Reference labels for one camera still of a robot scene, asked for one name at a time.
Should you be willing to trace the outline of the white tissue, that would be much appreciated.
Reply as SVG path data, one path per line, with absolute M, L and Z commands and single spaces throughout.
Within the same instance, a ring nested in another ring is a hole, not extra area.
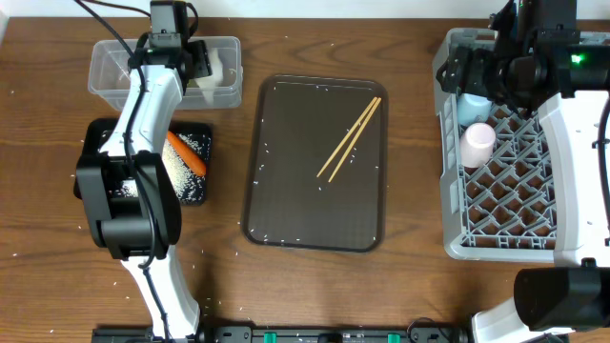
M 219 57 L 218 49 L 209 50 L 209 61 L 212 73 L 209 76 L 194 79 L 208 107 L 214 104 L 215 89 L 222 84 L 224 78 L 223 64 Z

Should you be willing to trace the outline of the light blue cup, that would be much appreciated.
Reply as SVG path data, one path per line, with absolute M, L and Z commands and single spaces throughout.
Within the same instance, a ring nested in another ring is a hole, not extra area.
M 464 93 L 457 99 L 457 121 L 464 127 L 486 122 L 491 109 L 492 102 L 486 97 Z

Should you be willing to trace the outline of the white paper cup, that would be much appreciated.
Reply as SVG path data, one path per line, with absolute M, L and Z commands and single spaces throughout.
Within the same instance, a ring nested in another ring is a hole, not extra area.
M 491 158 L 496 143 L 495 130 L 486 123 L 469 126 L 460 138 L 460 160 L 465 168 L 477 169 Z

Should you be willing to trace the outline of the wooden chopstick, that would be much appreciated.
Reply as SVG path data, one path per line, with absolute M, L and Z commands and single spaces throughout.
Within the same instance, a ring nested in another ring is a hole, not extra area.
M 330 163 L 334 160 L 336 155 L 341 151 L 343 146 L 347 143 L 347 141 L 349 139 L 351 139 L 348 147 L 346 148 L 346 151 L 343 153 L 343 155 L 340 157 L 339 161 L 337 162 L 337 165 L 335 166 L 334 171 L 332 172 L 331 176 L 329 177 L 328 182 L 331 183 L 334 180 L 337 172 L 342 167 L 345 159 L 347 158 L 350 151 L 352 150 L 352 148 L 356 144 L 357 140 L 359 139 L 359 136 L 362 134 L 363 130 L 368 125 L 368 122 L 371 120 L 371 118 L 372 118 L 373 114 L 375 113 L 377 107 L 379 106 L 380 102 L 381 102 L 380 97 L 374 97 L 371 100 L 371 102 L 367 105 L 365 110 L 361 113 L 361 115 L 358 117 L 358 119 L 355 121 L 355 123 L 352 125 L 352 127 L 347 130 L 346 134 L 339 141 L 339 143 L 337 144 L 337 146 L 335 147 L 335 149 L 333 150 L 331 155 L 327 158 L 325 163 L 322 165 L 322 167 L 316 174 L 317 177 L 319 177 L 322 173 L 324 173 L 326 171 L 326 169 L 328 168 Z
M 381 103 L 380 97 L 375 97 L 371 101 L 371 103 L 367 106 L 365 111 L 358 117 L 356 122 L 348 130 L 348 132 L 346 133 L 346 135 L 344 136 L 342 141 L 339 143 L 339 145 L 337 146 L 335 151 L 332 153 L 328 162 L 330 162 L 336 156 L 336 154 L 340 151 L 340 149 L 343 147 L 343 145 L 347 142 L 347 139 L 352 138 L 352 140 L 350 141 L 350 144 L 348 145 L 346 150 L 343 152 L 341 158 L 339 159 L 339 162 L 337 163 L 337 165 L 335 166 L 335 169 L 333 170 L 331 176 L 329 177 L 329 179 L 328 179 L 329 183 L 332 183 L 333 180 L 335 179 L 338 171 L 341 169 L 345 160 L 350 155 L 351 150 L 355 147 L 357 140 L 359 139 L 360 135 L 363 133 L 364 129 L 367 127 L 370 120 L 372 119 L 372 117 L 373 117 L 374 113 L 376 112 L 380 103 Z

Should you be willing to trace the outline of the orange carrot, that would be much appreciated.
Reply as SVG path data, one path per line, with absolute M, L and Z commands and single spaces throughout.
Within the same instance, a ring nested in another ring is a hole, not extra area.
M 186 143 L 171 131 L 167 133 L 167 140 L 194 175 L 198 177 L 206 175 L 206 164 Z

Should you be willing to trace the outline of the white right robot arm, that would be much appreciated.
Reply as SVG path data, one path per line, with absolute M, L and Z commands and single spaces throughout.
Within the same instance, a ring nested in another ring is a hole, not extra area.
M 609 49 L 444 42 L 433 61 L 445 251 L 521 262 L 472 342 L 609 324 Z

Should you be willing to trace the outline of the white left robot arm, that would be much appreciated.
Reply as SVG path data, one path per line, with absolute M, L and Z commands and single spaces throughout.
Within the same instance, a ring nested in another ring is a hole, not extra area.
M 131 86 L 108 140 L 77 162 L 76 185 L 95 244 L 132 275 L 165 342 L 196 340 L 200 309 L 176 255 L 181 209 L 162 160 L 188 84 L 214 75 L 202 39 L 181 47 L 138 46 Z

